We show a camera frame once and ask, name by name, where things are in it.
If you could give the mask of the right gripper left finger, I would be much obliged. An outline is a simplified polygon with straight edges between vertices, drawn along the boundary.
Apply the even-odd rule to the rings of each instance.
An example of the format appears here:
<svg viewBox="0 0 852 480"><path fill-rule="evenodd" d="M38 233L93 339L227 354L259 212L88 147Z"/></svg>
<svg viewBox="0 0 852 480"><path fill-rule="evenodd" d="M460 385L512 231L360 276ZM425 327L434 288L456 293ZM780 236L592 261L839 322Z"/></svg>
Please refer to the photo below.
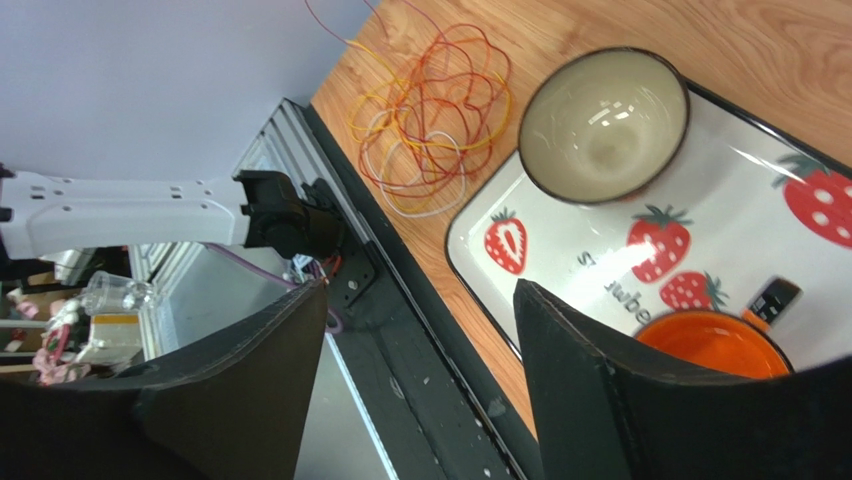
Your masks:
<svg viewBox="0 0 852 480"><path fill-rule="evenodd" d="M106 379L1 384L5 479L290 479L321 355L319 282Z"/></svg>

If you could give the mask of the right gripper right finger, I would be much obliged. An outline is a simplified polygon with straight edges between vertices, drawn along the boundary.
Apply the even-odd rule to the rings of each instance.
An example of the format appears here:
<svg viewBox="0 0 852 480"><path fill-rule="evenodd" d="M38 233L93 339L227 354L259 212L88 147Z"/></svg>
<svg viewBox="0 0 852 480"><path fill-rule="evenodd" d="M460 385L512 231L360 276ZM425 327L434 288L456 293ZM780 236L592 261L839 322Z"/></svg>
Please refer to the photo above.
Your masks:
<svg viewBox="0 0 852 480"><path fill-rule="evenodd" d="M748 380L676 359L517 282L549 479L847 479L851 361Z"/></svg>

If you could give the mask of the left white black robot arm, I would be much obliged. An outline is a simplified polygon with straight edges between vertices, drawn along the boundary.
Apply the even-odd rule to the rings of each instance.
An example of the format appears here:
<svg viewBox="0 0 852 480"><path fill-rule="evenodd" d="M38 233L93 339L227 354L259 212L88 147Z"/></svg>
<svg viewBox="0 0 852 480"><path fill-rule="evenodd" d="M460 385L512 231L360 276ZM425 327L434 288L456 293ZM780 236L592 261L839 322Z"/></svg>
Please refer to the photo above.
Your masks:
<svg viewBox="0 0 852 480"><path fill-rule="evenodd" d="M326 258L340 219L299 197L278 171L191 181L83 180L1 171L1 255L35 259L72 249L197 242Z"/></svg>

